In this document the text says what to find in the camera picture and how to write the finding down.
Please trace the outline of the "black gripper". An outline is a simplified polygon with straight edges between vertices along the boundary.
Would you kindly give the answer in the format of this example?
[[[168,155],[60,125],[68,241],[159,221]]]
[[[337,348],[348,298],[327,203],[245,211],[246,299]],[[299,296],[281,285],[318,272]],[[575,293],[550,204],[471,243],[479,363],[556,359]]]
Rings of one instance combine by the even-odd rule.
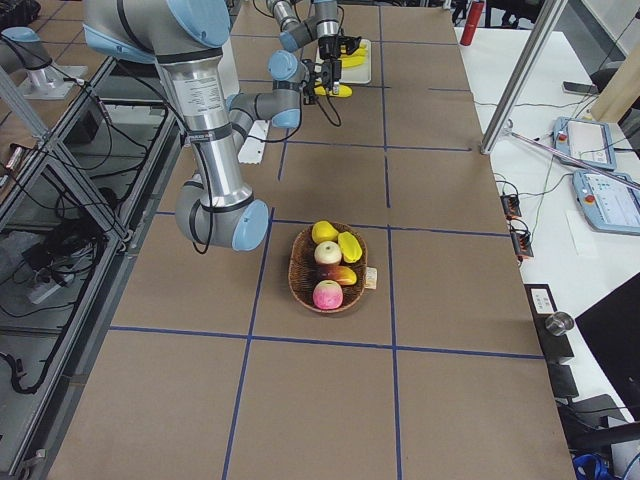
[[[321,58],[339,58],[340,55],[354,55],[360,48],[361,37],[327,35],[317,40],[318,52]]]
[[[331,59],[329,63],[330,70],[330,91],[338,93],[340,90],[340,80],[342,75],[341,59]],[[304,104],[317,104],[319,97],[325,94],[322,82],[318,79],[318,75],[314,70],[308,74],[308,78],[301,82],[302,102]]]

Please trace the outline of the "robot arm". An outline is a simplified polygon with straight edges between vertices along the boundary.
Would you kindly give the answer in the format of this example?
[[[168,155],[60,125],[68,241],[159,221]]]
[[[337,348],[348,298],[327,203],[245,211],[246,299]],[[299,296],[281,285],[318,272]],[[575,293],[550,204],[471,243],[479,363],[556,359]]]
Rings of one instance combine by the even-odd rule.
[[[296,51],[316,42],[327,88],[338,86],[341,61],[338,5],[316,1],[310,18],[296,18],[291,2],[270,1],[281,49],[272,54],[266,93],[225,95],[219,76],[231,20],[223,1],[90,1],[84,8],[87,44],[111,57],[152,64],[169,105],[182,122],[197,164],[182,187],[176,222],[194,244],[250,251],[269,225],[267,205],[243,180],[238,154],[253,124],[297,128],[301,94],[315,83],[312,66]]]
[[[295,13],[295,1],[267,1],[268,12],[276,20],[279,39],[289,52],[317,43],[321,60],[336,60],[343,53],[352,54],[360,48],[361,37],[345,36],[339,19],[337,1],[312,1],[313,13],[300,20]]]

